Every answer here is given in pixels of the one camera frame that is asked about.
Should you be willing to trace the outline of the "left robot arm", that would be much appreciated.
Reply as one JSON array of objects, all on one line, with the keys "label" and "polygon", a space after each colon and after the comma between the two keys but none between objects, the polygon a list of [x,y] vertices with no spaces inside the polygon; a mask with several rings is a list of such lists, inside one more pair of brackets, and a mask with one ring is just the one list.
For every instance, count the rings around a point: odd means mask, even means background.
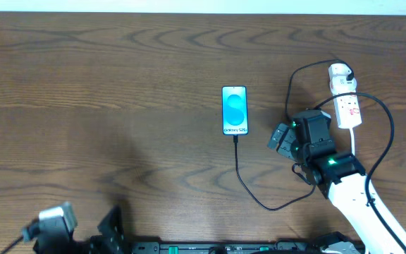
[{"label": "left robot arm", "polygon": [[100,221],[99,234],[85,241],[73,238],[77,225],[72,205],[64,202],[41,211],[38,218],[23,229],[23,240],[34,240],[36,253],[132,253],[132,245],[124,236],[119,206],[113,207]]}]

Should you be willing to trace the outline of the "blue screen smartphone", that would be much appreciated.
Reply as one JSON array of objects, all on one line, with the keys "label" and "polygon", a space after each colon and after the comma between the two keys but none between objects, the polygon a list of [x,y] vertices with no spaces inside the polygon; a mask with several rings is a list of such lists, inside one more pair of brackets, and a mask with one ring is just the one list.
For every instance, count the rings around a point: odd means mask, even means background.
[{"label": "blue screen smartphone", "polygon": [[224,135],[249,133],[247,89],[245,86],[224,86],[222,97],[222,130]]}]

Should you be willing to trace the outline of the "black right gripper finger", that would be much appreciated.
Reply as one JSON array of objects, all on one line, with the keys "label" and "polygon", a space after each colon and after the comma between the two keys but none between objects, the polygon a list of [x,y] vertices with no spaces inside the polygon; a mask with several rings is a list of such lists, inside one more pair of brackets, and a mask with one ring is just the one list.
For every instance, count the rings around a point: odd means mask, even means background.
[{"label": "black right gripper finger", "polygon": [[299,148],[300,145],[295,136],[295,132],[293,129],[289,128],[280,137],[276,151],[278,154],[284,156],[285,158],[297,162],[298,161],[297,154]]},{"label": "black right gripper finger", "polygon": [[289,126],[287,124],[278,124],[271,134],[267,147],[271,150],[277,150],[282,145],[288,131]]}]

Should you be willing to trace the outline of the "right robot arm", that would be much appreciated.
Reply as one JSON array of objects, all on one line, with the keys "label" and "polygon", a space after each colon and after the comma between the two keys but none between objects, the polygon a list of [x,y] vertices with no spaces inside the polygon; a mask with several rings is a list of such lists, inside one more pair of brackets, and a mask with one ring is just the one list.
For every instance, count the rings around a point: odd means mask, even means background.
[{"label": "right robot arm", "polygon": [[277,125],[268,147],[301,166],[306,182],[340,210],[370,253],[406,253],[406,231],[367,181],[359,160],[336,150],[330,125],[326,112],[302,111],[289,124]]}]

